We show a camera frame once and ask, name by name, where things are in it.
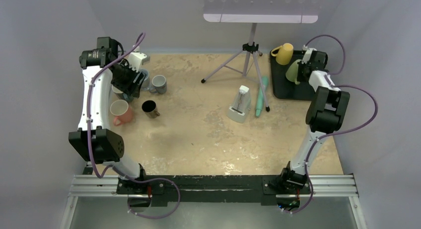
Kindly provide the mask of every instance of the pink mug handle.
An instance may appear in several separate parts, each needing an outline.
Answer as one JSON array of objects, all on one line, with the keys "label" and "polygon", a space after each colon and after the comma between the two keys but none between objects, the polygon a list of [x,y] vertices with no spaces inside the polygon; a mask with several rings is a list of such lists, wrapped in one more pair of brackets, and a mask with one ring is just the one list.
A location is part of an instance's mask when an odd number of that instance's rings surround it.
[{"label": "pink mug handle", "polygon": [[118,116],[114,117],[113,124],[114,124],[115,126],[120,126],[120,125],[122,125],[122,124],[123,124],[123,122],[122,122],[122,121],[120,121],[120,122],[117,124],[117,120],[119,120],[119,119],[118,119]]}]

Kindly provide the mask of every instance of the tripod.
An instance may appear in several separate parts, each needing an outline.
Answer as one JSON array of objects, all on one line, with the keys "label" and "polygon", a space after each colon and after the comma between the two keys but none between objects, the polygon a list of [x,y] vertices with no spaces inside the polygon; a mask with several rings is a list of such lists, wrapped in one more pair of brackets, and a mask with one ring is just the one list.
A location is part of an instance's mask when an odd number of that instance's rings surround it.
[{"label": "tripod", "polygon": [[[245,77],[249,80],[252,80],[252,81],[254,81],[254,82],[256,82],[260,85],[260,89],[262,90],[263,98],[265,100],[266,111],[270,111],[268,99],[266,98],[265,89],[263,87],[262,75],[260,74],[260,68],[259,68],[259,64],[257,62],[256,52],[258,52],[260,56],[262,55],[262,53],[259,52],[259,45],[258,44],[255,45],[255,43],[254,43],[254,35],[256,33],[256,27],[257,27],[257,23],[253,23],[252,26],[251,26],[249,42],[247,44],[243,44],[243,49],[240,52],[238,52],[236,54],[233,54],[227,61],[225,61],[223,64],[221,64],[219,67],[217,67],[211,74],[209,74],[204,79],[202,79],[202,83],[205,83],[206,80],[208,80],[212,75],[214,75],[216,72],[218,72],[223,67],[226,67],[226,68],[231,69],[235,72],[241,73],[243,77]],[[244,62],[243,71],[239,71],[235,68],[227,66],[227,64],[229,62],[231,62],[233,59],[235,59],[235,57],[237,57],[238,55],[240,55],[244,51],[247,51],[247,54],[246,54],[246,61]],[[247,67],[249,66],[250,54],[253,56],[254,66],[256,67],[257,76],[258,76],[259,80],[255,80],[253,78],[247,77]]]}]

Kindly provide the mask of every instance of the yellow mug handle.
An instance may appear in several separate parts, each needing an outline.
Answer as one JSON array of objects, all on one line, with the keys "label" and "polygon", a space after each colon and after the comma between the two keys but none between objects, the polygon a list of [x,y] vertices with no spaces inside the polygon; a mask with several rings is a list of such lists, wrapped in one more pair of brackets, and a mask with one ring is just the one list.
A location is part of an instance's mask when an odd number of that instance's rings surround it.
[{"label": "yellow mug handle", "polygon": [[282,48],[282,46],[283,46],[283,45],[281,45],[281,46],[279,46],[279,47],[276,47],[276,48],[272,49],[272,51],[271,51],[271,55],[272,55],[272,56],[274,56],[274,57],[276,57],[276,55],[277,55],[277,54],[274,54],[274,51],[279,50],[280,48]]}]

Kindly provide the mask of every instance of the white metronome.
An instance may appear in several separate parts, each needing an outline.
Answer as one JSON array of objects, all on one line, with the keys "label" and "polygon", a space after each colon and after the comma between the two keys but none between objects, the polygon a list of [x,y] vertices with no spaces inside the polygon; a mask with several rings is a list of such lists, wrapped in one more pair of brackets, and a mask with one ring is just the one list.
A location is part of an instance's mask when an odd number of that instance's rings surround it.
[{"label": "white metronome", "polygon": [[234,102],[228,108],[227,116],[238,123],[244,123],[250,112],[251,96],[250,89],[241,86]]}]

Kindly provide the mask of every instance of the tray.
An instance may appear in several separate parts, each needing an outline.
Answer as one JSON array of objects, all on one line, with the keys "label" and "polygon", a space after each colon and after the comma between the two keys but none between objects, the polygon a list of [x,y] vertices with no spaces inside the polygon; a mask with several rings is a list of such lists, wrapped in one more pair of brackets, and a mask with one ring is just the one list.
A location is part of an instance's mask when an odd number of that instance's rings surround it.
[{"label": "tray", "polygon": [[280,65],[276,62],[276,58],[269,54],[271,60],[271,75],[272,75],[272,88],[275,97],[279,99],[290,100],[304,100],[311,101],[313,99],[314,90],[307,82],[301,82],[296,85],[288,81],[285,73],[289,66],[297,59],[302,59],[304,54],[299,50],[294,50],[291,61],[288,65]]}]

